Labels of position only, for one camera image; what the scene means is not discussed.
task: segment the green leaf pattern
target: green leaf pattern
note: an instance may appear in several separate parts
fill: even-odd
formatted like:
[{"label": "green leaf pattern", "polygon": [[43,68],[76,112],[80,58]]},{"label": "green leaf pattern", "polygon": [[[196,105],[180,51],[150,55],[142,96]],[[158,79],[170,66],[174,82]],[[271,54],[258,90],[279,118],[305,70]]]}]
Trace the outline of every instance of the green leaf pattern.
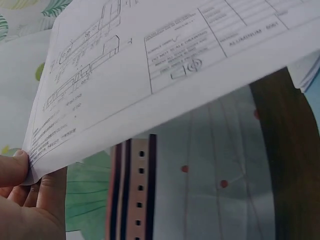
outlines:
[{"label": "green leaf pattern", "polygon": [[8,29],[9,27],[7,20],[0,14],[0,41],[7,36]]},{"label": "green leaf pattern", "polygon": [[72,0],[50,0],[49,5],[41,12],[45,17],[57,17]]},{"label": "green leaf pattern", "polygon": [[107,197],[112,161],[98,152],[68,166],[65,230],[81,231],[85,240],[105,239]]}]

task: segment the patterned fabric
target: patterned fabric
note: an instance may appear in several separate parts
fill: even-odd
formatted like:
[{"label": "patterned fabric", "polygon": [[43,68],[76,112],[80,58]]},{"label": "patterned fabric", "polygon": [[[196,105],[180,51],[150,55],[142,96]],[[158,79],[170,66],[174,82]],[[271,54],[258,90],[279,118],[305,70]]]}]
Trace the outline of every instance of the patterned fabric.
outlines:
[{"label": "patterned fabric", "polygon": [[39,0],[0,0],[0,8],[17,10],[24,9],[39,2]]},{"label": "patterned fabric", "polygon": [[0,45],[48,30],[72,0],[0,0]]},{"label": "patterned fabric", "polygon": [[49,5],[42,11],[42,14],[46,17],[58,17],[71,2],[72,0],[50,0]]},{"label": "patterned fabric", "polygon": [[7,36],[8,28],[7,20],[0,14],[0,41]]}]

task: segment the white surface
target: white surface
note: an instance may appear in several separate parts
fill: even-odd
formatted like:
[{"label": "white surface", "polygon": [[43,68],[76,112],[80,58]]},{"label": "white surface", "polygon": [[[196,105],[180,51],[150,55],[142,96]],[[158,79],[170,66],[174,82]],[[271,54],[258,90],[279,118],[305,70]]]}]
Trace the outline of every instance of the white surface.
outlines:
[{"label": "white surface", "polygon": [[0,45],[0,149],[21,148],[39,82],[36,70],[46,60],[51,30]]},{"label": "white surface", "polygon": [[130,7],[117,0],[73,1],[52,29],[23,144],[32,165],[26,183],[320,47],[318,0],[261,1],[248,8],[227,2],[141,0]]},{"label": "white surface", "polygon": [[157,136],[154,240],[276,238],[255,109],[246,86],[136,136]]}]

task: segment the hand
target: hand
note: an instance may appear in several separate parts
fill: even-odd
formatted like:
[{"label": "hand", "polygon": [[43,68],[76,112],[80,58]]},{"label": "hand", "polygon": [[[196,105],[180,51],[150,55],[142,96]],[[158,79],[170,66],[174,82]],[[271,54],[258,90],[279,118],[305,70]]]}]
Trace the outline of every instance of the hand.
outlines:
[{"label": "hand", "polygon": [[18,186],[28,173],[26,152],[0,155],[0,239],[65,240],[67,168],[32,186]]}]

